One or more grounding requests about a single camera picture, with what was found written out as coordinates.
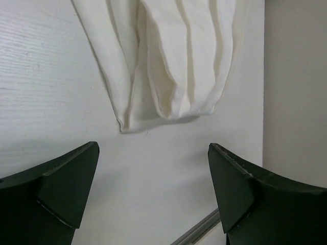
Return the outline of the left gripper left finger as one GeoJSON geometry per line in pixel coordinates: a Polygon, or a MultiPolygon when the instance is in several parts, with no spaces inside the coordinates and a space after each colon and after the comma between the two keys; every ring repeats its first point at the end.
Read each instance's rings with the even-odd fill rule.
{"type": "Polygon", "coordinates": [[[1,178],[1,244],[71,244],[80,228],[100,148],[88,142],[1,178]]]}

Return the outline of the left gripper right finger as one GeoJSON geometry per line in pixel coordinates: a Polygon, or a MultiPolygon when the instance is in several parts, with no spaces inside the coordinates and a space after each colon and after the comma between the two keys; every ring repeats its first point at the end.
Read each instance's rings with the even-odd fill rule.
{"type": "Polygon", "coordinates": [[[326,189],[246,161],[219,144],[208,162],[228,244],[326,244],[326,189]]]}

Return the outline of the white pleated skirt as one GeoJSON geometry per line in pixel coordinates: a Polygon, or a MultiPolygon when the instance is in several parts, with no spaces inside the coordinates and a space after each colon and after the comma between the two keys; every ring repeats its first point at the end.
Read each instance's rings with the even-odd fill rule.
{"type": "Polygon", "coordinates": [[[74,1],[122,133],[214,112],[250,1],[74,1]]]}

